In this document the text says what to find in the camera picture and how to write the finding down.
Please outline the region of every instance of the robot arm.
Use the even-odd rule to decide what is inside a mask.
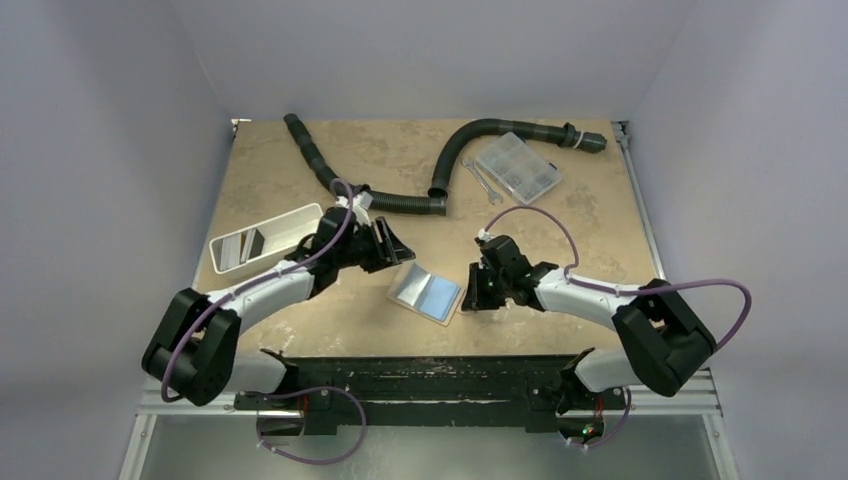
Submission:
[[[463,311],[497,309],[510,298],[517,305],[592,321],[621,339],[622,348],[587,350],[563,371],[566,400],[634,384],[670,397],[716,350],[713,336],[677,292],[621,295],[667,285],[663,280],[645,286],[599,282],[547,262],[532,266],[506,235],[477,243],[482,258],[469,266]],[[567,410],[567,403],[560,410]]]
[[[168,386],[198,406],[224,390],[276,389],[285,374],[281,359],[273,352],[237,355],[241,334],[274,312],[320,294],[335,283],[342,268],[360,267],[373,273],[415,258],[383,217],[373,222],[368,218],[369,200],[367,193],[357,195],[352,207],[355,220],[339,233],[348,210],[346,199],[340,199],[341,206],[327,210],[314,234],[256,277],[206,295],[190,288],[177,293],[144,353],[144,371],[163,380],[180,341],[211,310],[198,329],[203,337],[191,338],[176,352]]]

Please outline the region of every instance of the black corrugated hose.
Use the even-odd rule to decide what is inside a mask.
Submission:
[[[309,168],[315,172],[315,176],[321,185],[330,190],[330,182],[337,178],[324,160],[318,147],[312,141],[309,130],[297,115],[290,113],[283,117],[286,126],[294,138],[300,153]],[[530,140],[541,140],[553,143],[563,148],[574,148],[589,153],[597,153],[607,146],[603,135],[591,132],[581,132],[574,125],[566,123],[563,127],[550,127],[529,122],[513,122],[509,120],[498,120],[485,118],[474,120],[465,124],[462,128],[451,135],[448,142],[439,154],[436,168],[433,171],[433,179],[426,197],[410,195],[396,195],[393,193],[378,192],[371,190],[373,201],[371,208],[392,213],[407,213],[413,215],[447,215],[448,184],[453,173],[453,165],[456,163],[462,149],[471,140],[483,135],[503,135],[513,132],[521,138]]]

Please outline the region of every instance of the metal frame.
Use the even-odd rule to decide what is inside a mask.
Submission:
[[[240,120],[233,122],[234,134]],[[621,149],[625,168],[630,178],[633,196],[639,210],[645,238],[651,253],[651,260],[660,278],[665,278],[665,270],[659,257],[656,240],[648,219],[647,210],[642,199],[639,182],[633,169],[633,161],[630,157],[629,135],[627,134],[627,122],[612,122],[616,142]],[[716,471],[722,480],[738,480],[739,473],[733,459],[731,448],[727,442],[722,420],[721,405],[715,390],[712,373],[705,369],[695,373],[692,379],[683,386],[678,395],[672,398],[661,397],[644,386],[631,388],[633,393],[632,415],[700,415],[704,421],[704,427],[709,438],[709,447],[713,456]],[[152,379],[147,379],[138,408],[135,425],[133,427],[127,454],[120,474],[120,480],[136,480],[141,478],[145,457],[150,446],[157,418],[160,415],[178,416],[223,416],[223,415],[247,415],[247,416],[276,416],[283,418],[298,417],[299,413],[294,411],[243,411],[235,410],[233,402],[234,393],[224,393],[204,407],[196,407],[182,400],[171,404],[162,402],[159,398],[159,385]],[[570,411],[565,417],[579,417],[591,414],[584,411]]]

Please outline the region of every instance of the gray wall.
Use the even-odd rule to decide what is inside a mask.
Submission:
[[[114,478],[229,149],[167,1],[0,2],[0,478]]]
[[[753,291],[715,362],[744,478],[848,470],[846,23],[841,0],[701,1],[633,118],[670,277]],[[688,298],[716,330],[738,311],[735,292]]]
[[[626,118],[694,3],[174,0],[242,118]]]

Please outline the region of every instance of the metal wrench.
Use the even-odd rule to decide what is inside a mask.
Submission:
[[[483,188],[486,190],[486,193],[489,194],[489,203],[491,203],[492,205],[494,205],[495,203],[503,203],[503,196],[500,193],[496,192],[491,186],[489,186],[489,183],[486,182],[486,179],[483,178],[483,175],[480,175],[480,172],[477,171],[477,166],[474,165],[474,160],[471,160],[468,157],[462,157],[462,160],[460,160],[460,162],[462,163],[463,167],[471,170],[471,174],[474,175],[474,178],[476,178],[477,181],[480,182],[480,185],[483,185]]]

